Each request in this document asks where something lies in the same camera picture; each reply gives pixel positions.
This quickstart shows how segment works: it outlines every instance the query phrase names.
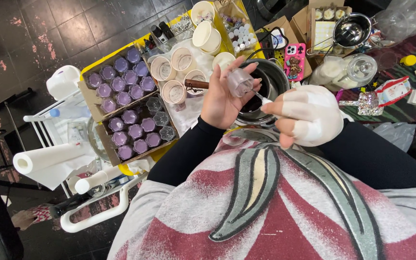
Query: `person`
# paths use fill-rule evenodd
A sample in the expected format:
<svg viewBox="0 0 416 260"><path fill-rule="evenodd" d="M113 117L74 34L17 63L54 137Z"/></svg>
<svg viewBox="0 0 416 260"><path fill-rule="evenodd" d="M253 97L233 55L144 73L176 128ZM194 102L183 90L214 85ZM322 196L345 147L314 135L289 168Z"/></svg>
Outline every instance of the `person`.
<svg viewBox="0 0 416 260"><path fill-rule="evenodd" d="M224 134L253 96L228 91L241 62L214 69L197 123L151 169L108 259L416 259L416 161L321 86L261 108L282 116L280 133Z"/></svg>

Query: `plastic bag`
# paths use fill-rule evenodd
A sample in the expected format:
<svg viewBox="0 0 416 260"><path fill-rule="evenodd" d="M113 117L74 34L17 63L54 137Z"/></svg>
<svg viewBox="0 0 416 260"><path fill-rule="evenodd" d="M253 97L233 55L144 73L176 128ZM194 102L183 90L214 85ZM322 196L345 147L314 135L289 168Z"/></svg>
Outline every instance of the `plastic bag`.
<svg viewBox="0 0 416 260"><path fill-rule="evenodd" d="M331 82L343 72L345 65L347 64L341 57L326 56L324 62L316 68L309 79L309 85L324 85Z"/></svg>
<svg viewBox="0 0 416 260"><path fill-rule="evenodd" d="M375 128L373 132L379 134L391 144L399 147L402 151L407 152L412 144L415 128L416 124L409 124L406 122L382 123L379 127Z"/></svg>
<svg viewBox="0 0 416 260"><path fill-rule="evenodd" d="M388 8L376 14L374 19L374 27L385 38L384 45L398 44L416 34L416 0L392 0Z"/></svg>

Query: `bandaged hand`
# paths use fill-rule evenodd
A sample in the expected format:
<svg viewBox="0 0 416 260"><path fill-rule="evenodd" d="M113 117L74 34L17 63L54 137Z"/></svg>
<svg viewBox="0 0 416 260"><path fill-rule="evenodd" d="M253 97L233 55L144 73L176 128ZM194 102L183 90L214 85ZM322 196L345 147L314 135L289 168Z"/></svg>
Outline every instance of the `bandaged hand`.
<svg viewBox="0 0 416 260"><path fill-rule="evenodd" d="M275 122L280 130L280 145L293 143L317 146L334 139L343 129L343 115L335 96L323 86L306 85L286 91L265 104L266 114L280 115Z"/></svg>

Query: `bear phone charm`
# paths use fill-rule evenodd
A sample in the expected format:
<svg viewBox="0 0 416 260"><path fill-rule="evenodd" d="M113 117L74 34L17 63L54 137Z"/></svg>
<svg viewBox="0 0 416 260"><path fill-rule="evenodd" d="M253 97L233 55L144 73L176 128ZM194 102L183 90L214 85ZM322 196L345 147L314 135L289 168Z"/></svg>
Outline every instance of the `bear phone charm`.
<svg viewBox="0 0 416 260"><path fill-rule="evenodd" d="M285 74L289 80L301 81L304 74L304 44L290 44L285 49Z"/></svg>

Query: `clear plastic container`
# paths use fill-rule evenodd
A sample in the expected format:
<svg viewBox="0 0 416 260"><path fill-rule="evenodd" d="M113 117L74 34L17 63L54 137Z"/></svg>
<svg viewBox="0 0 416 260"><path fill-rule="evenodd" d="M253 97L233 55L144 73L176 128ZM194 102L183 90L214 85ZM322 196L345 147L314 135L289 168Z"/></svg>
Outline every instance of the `clear plastic container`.
<svg viewBox="0 0 416 260"><path fill-rule="evenodd" d="M367 85L378 71L377 62L362 53L344 58L344 70L325 87L331 91Z"/></svg>
<svg viewBox="0 0 416 260"><path fill-rule="evenodd" d="M53 108L49 111L52 117L59 117L62 119L75 119L81 117L91 117L89 108L85 106L66 105L58 108Z"/></svg>

